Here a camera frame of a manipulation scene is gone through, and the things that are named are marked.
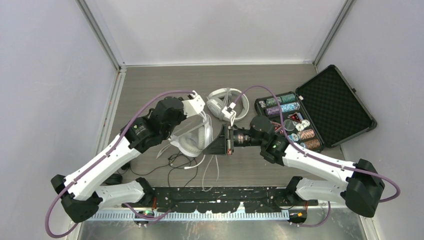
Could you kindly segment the small white headphones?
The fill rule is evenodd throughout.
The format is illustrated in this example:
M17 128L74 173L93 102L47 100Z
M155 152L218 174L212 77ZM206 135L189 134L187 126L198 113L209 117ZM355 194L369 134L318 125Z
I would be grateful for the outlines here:
M206 158L203 150L212 142L213 128L209 114L202 111L199 114L202 122L179 135L172 134L168 139L171 146L177 147L186 157L197 158L202 156L200 162L194 166L185 166L184 170L198 167Z

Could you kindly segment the large white grey headphones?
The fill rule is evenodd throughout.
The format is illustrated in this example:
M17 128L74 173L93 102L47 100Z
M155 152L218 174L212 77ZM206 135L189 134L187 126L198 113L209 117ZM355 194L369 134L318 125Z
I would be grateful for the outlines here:
M219 88L207 96L206 106L213 116L221 121L229 122L229 119L221 113L224 107L235 103L235 122L241 121L250 110L250 101L241 90L231 87Z

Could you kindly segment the black on-ear headphones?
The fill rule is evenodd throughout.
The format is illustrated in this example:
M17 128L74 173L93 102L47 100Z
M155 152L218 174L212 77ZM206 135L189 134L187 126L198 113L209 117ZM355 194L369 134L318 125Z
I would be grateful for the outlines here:
M113 173L111 176L109 176L104 181L104 184L108 186L121 184L123 182L123 176L129 170L129 168L130 168L130 164L129 163L125 164L119 170L117 170L116 173Z

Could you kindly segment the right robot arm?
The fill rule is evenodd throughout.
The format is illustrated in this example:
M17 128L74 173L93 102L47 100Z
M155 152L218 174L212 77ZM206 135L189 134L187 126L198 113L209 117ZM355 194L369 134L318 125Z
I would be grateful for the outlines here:
M259 146L259 154L269 163L296 168L321 178L311 180L294 176L286 187L285 198L291 205L321 200L344 204L352 212L372 218L385 189L383 180L371 162L335 159L299 144L275 132L265 116L255 116L250 128L222 125L220 134L202 151L204 155L229 156L235 147Z

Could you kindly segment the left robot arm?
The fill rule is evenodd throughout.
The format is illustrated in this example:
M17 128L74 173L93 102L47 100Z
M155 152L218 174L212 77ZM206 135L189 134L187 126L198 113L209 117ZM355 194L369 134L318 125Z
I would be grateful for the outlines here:
M186 118L183 99L166 97L148 115L137 117L123 127L102 152L79 170L67 176L54 176L51 184L71 220L81 223L100 209L126 203L148 207L154 197L144 178L125 184L104 185L104 182L123 165L168 139Z

